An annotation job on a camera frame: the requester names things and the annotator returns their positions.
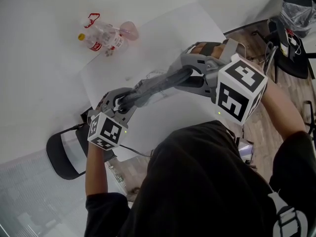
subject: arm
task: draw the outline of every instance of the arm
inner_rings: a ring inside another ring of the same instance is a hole
[[[303,119],[294,104],[270,79],[261,101],[283,140],[296,132],[306,131]]]
[[[103,150],[89,143],[85,171],[85,194],[93,195],[108,192],[108,180],[105,170]]]

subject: black wire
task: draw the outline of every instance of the black wire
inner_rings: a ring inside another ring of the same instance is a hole
[[[150,154],[150,156],[147,156],[147,155],[143,155],[142,153],[140,153],[140,152],[138,152],[138,151],[136,151],[136,150],[134,150],[134,149],[132,149],[132,148],[129,148],[129,147],[126,147],[126,146],[124,146],[124,145],[120,145],[122,148],[126,148],[126,149],[129,149],[129,150],[131,150],[132,152],[134,152],[134,153],[136,153],[136,154],[138,154],[138,155],[140,155],[140,156],[144,156],[144,157],[152,157],[152,154],[153,154],[153,151],[151,152],[151,154]]]

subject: person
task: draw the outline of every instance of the person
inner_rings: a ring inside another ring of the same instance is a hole
[[[174,131],[157,146],[129,209],[125,196],[108,193],[102,149],[90,144],[85,236],[272,236],[273,191],[305,214],[311,232],[316,219],[311,138],[294,104],[270,79],[261,102],[283,138],[270,185],[241,160],[226,127],[215,120]]]

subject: white table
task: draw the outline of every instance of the white table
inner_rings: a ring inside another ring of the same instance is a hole
[[[113,89],[133,87],[153,70],[167,70],[181,50],[197,41],[222,42],[225,37],[198,3],[166,13],[139,27],[140,39],[116,57],[98,55],[81,71],[92,106]],[[206,97],[178,91],[177,94],[138,108],[130,119],[123,145],[139,152],[154,149],[170,132],[214,119],[214,105]],[[136,156],[118,147],[118,160]]]

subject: plastic bottle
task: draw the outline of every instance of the plastic bottle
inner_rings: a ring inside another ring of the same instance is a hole
[[[122,175],[117,172],[117,170],[114,168],[114,166],[109,166],[109,169],[114,174],[115,179],[117,180],[117,182],[121,183],[125,187],[126,184],[125,184],[125,181],[124,181],[124,178],[122,177]]]
[[[83,41],[86,46],[95,52],[106,52],[108,48],[103,46],[102,43],[98,40],[98,38],[94,35],[86,35],[86,34],[79,34],[78,39]]]
[[[114,29],[112,25],[102,21],[96,21],[88,29],[86,34],[79,34],[78,39],[86,43],[92,51],[103,51],[112,54],[122,52],[128,47],[128,42],[122,34]]]

